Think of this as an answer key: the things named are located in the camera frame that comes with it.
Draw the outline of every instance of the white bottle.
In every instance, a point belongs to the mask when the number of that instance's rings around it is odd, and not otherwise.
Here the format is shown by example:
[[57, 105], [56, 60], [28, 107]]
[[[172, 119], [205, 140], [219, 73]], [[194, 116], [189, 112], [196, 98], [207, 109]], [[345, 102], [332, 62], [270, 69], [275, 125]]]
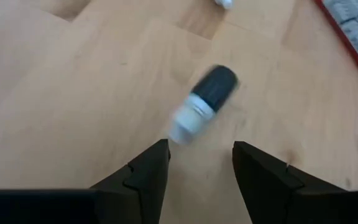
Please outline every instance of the white bottle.
[[230, 69], [221, 65], [212, 68], [173, 115], [170, 139], [178, 144], [189, 143], [214, 118], [237, 83]]
[[215, 0], [215, 2], [225, 9], [231, 9], [231, 7], [233, 7], [233, 0]]

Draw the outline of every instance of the wood grain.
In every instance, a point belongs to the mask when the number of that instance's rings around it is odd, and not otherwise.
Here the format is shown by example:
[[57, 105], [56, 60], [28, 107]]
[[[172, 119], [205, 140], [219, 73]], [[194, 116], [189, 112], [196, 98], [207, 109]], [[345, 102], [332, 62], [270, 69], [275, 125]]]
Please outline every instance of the wood grain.
[[251, 223], [235, 140], [358, 189], [358, 69], [311, 1], [224, 12], [212, 0], [92, 0], [69, 19], [48, 8], [68, 2], [0, 0], [0, 188], [93, 185], [165, 138], [220, 63], [241, 84], [193, 143], [170, 142], [161, 223]]

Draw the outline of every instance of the black bottle cap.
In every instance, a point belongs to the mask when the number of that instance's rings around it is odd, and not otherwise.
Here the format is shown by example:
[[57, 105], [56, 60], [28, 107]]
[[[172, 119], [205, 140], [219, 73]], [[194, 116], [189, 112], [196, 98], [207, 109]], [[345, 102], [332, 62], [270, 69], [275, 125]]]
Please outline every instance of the black bottle cap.
[[218, 112], [237, 83], [238, 79], [234, 72], [225, 66], [216, 65], [193, 87], [191, 92]]

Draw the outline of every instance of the black plastic object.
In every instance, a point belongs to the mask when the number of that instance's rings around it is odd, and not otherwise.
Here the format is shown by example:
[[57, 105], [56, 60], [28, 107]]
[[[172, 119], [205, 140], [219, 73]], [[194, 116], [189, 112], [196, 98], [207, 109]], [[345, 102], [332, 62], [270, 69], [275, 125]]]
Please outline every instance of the black plastic object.
[[169, 158], [163, 139], [90, 189], [0, 190], [0, 223], [157, 224]]
[[238, 79], [225, 66], [213, 67], [192, 89], [192, 93], [203, 99], [217, 112], [235, 89]]
[[358, 224], [358, 192], [287, 167], [245, 142], [234, 143], [232, 159], [253, 224]]

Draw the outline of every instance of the bottle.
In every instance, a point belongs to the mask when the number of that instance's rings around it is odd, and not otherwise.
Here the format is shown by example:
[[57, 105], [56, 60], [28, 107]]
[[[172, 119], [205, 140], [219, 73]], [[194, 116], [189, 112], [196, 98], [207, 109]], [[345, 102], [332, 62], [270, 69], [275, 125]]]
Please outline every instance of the bottle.
[[214, 118], [237, 83], [230, 69], [222, 65], [213, 67], [173, 115], [170, 139], [178, 144], [189, 143]]
[[233, 7], [233, 0], [215, 0], [215, 2], [224, 9], [231, 9]]

